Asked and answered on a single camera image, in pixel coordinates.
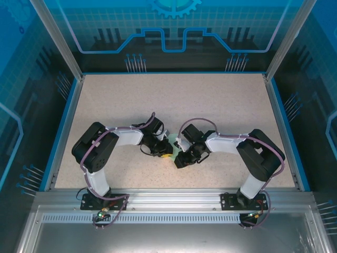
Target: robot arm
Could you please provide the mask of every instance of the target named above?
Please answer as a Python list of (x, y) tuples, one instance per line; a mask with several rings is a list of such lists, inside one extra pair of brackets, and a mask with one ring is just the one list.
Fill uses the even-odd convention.
[[(177, 139), (177, 144), (181, 146), (180, 143), (183, 143), (184, 147), (174, 161), (177, 168), (201, 163), (212, 152), (228, 152), (241, 156), (250, 172), (236, 194), (237, 201), (242, 207), (247, 207), (251, 203), (281, 165), (280, 159), (270, 149), (249, 139), (224, 138), (215, 131), (207, 131), (204, 134), (192, 124), (187, 126), (182, 134), (192, 145), (186, 148), (186, 143)], [(283, 160), (285, 159), (283, 152), (261, 130), (255, 129), (246, 135), (268, 144)]]
[[(99, 122), (93, 123), (88, 128), (72, 149), (72, 155), (76, 158), (77, 163), (81, 162), (93, 142), (106, 130), (107, 128)], [(157, 118), (154, 118), (151, 124), (142, 129), (116, 128), (111, 131), (96, 145), (84, 161), (84, 166), (88, 170), (88, 180), (93, 190), (102, 197), (108, 197), (110, 194), (104, 166), (115, 147), (145, 145), (149, 148), (152, 156), (170, 156), (173, 154), (173, 147), (169, 144), (168, 135), (169, 132), (164, 130), (163, 123)]]

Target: black mounting plate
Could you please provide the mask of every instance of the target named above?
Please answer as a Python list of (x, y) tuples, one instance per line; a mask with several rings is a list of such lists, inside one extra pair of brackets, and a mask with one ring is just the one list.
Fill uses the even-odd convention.
[(266, 202), (266, 196), (263, 193), (258, 193), (253, 202), (247, 207), (243, 208), (237, 201), (236, 193), (228, 193), (220, 194), (220, 203), (222, 211), (260, 211), (261, 206), (257, 202), (257, 200), (265, 200), (263, 204), (263, 210), (268, 210), (268, 204)]
[[(120, 197), (122, 195), (125, 195), (125, 194), (112, 194), (109, 196), (109, 198), (115, 198), (115, 197)], [(115, 201), (112, 201), (112, 202), (115, 202), (113, 205), (110, 206), (109, 210), (110, 211), (119, 211), (123, 205), (123, 201), (125, 199), (118, 199), (118, 200), (115, 200)], [(93, 198), (93, 196), (91, 194), (83, 194), (82, 196), (82, 202), (81, 202), (81, 207), (80, 209), (81, 210), (101, 210), (103, 207), (103, 205), (100, 205), (99, 203), (97, 203), (97, 201), (95, 201), (95, 199)]]

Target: green object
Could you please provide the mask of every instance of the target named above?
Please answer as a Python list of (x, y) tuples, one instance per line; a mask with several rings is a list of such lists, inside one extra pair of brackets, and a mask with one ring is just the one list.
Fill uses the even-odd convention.
[(168, 136), (168, 142), (169, 144), (171, 144), (171, 146), (173, 147), (173, 156), (170, 157), (170, 159), (172, 161), (175, 160), (176, 156), (178, 155), (178, 153), (181, 151), (181, 149), (177, 148), (174, 143), (175, 143), (175, 138), (178, 137), (178, 134), (177, 133), (171, 133), (169, 136)]

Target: gear graphic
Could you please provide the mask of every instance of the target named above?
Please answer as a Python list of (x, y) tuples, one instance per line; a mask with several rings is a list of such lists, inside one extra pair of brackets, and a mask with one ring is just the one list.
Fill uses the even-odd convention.
[(28, 0), (0, 0), (0, 7), (7, 7), (12, 18), (19, 25), (23, 25), (31, 17)]
[(164, 14), (165, 18), (182, 18), (184, 14), (189, 15), (191, 10), (195, 11), (201, 0), (148, 0), (148, 3), (158, 15)]

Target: beige work surface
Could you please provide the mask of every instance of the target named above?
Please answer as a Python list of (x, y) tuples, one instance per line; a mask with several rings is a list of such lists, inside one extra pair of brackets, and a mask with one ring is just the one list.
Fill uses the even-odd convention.
[[(171, 133), (177, 133), (186, 120), (203, 117), (214, 121), (221, 133), (261, 129), (283, 150), (261, 74), (87, 75), (55, 187), (86, 186), (71, 149), (93, 122), (107, 127), (129, 126), (145, 122), (153, 111)], [(193, 124), (202, 131), (213, 129), (207, 122)], [(211, 153), (201, 164), (177, 169), (171, 159), (149, 157), (139, 148), (128, 145), (114, 149), (105, 166), (110, 187), (239, 187), (249, 174), (239, 155)], [(284, 172), (269, 187), (293, 186), (286, 162)]]

